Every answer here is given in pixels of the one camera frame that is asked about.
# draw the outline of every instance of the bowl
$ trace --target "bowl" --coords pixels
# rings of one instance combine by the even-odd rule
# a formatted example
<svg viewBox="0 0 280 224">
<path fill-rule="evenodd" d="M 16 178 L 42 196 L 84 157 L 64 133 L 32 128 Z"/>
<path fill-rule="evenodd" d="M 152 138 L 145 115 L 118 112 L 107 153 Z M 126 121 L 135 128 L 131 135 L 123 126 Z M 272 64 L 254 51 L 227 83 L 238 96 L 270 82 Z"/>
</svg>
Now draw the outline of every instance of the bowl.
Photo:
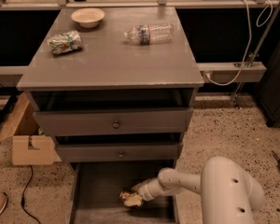
<svg viewBox="0 0 280 224">
<path fill-rule="evenodd" d="M 78 22 L 82 27 L 96 27 L 105 13 L 98 8 L 82 8 L 72 13 L 72 20 Z"/>
</svg>

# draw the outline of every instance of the gray cabinet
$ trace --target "gray cabinet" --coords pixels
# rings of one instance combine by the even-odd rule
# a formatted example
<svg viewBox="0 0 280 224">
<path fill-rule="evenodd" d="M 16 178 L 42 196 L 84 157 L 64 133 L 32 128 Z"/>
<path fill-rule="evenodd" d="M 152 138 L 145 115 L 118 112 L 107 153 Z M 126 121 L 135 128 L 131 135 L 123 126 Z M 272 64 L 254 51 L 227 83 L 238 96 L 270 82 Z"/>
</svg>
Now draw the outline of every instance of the gray cabinet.
<svg viewBox="0 0 280 224">
<path fill-rule="evenodd" d="M 268 61 L 267 71 L 256 87 L 259 101 L 268 115 L 268 126 L 280 121 L 280 41 Z"/>
<path fill-rule="evenodd" d="M 93 214 L 94 207 L 101 204 L 102 213 L 121 213 L 119 222 L 136 221 L 138 215 L 148 221 L 166 213 L 159 222 L 177 223 L 176 214 L 167 212 L 172 198 L 159 198 L 138 214 L 127 213 L 119 201 L 120 190 L 175 165 L 203 84 L 175 9 L 104 8 L 104 20 L 89 30 L 70 20 L 73 11 L 61 10 L 48 36 L 76 29 L 83 50 L 53 56 L 44 40 L 18 84 L 60 158 L 80 167 L 76 219 L 71 221 L 94 221 L 99 215 Z M 132 26 L 164 21 L 175 27 L 172 42 L 133 46 L 124 41 L 123 32 Z M 93 186 L 106 180 L 107 189 Z M 92 190 L 83 188 L 87 185 Z M 107 200 L 93 189 L 103 191 Z"/>
</svg>

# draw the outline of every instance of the drawer handle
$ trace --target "drawer handle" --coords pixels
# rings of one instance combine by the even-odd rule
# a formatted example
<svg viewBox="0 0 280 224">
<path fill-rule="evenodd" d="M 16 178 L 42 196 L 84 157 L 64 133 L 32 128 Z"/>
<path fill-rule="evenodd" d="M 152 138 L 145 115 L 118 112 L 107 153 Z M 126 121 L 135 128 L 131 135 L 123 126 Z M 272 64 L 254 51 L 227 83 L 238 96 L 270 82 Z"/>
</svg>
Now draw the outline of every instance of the drawer handle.
<svg viewBox="0 0 280 224">
<path fill-rule="evenodd" d="M 117 120 L 114 120 L 112 126 L 113 126 L 113 129 L 118 129 L 120 127 L 120 123 Z"/>
<path fill-rule="evenodd" d="M 124 153 L 121 151 L 120 153 L 119 153 L 119 157 L 122 159 L 122 158 L 124 158 Z"/>
</svg>

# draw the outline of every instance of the floor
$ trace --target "floor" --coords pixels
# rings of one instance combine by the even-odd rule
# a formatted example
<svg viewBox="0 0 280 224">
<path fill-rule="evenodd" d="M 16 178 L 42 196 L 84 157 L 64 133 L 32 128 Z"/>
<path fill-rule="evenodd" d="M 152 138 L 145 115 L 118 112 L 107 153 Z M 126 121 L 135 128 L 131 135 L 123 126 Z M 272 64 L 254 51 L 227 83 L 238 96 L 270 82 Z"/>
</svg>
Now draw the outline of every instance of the floor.
<svg viewBox="0 0 280 224">
<path fill-rule="evenodd" d="M 254 213 L 255 223 L 280 224 L 280 172 L 271 150 L 280 156 L 280 123 L 266 126 L 266 118 L 257 102 L 249 95 L 239 99 L 240 108 L 231 105 L 228 96 L 199 95 L 194 103 L 194 115 L 184 139 L 184 148 L 176 169 L 199 174 L 204 164 L 214 156 L 232 159 L 254 176 L 263 186 L 266 202 Z M 11 138 L 0 144 L 0 191 L 8 196 L 0 223 L 36 223 L 21 209 L 21 195 L 31 170 L 11 163 Z M 34 166 L 34 176 L 25 192 L 26 209 L 42 224 L 65 223 L 73 176 L 65 163 Z M 177 209 L 181 224 L 202 221 L 201 199 L 184 190 L 177 194 Z"/>
</svg>

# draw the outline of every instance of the plastic bottle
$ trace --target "plastic bottle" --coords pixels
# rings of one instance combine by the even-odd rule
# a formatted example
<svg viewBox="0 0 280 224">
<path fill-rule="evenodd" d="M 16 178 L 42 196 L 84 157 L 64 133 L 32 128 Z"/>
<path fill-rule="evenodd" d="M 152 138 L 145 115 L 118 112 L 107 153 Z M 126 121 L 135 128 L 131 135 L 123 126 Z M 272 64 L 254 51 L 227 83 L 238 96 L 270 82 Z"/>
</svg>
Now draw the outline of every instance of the plastic bottle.
<svg viewBox="0 0 280 224">
<path fill-rule="evenodd" d="M 149 45 L 167 43 L 172 39 L 174 26 L 171 23 L 134 26 L 124 36 L 133 44 Z"/>
</svg>

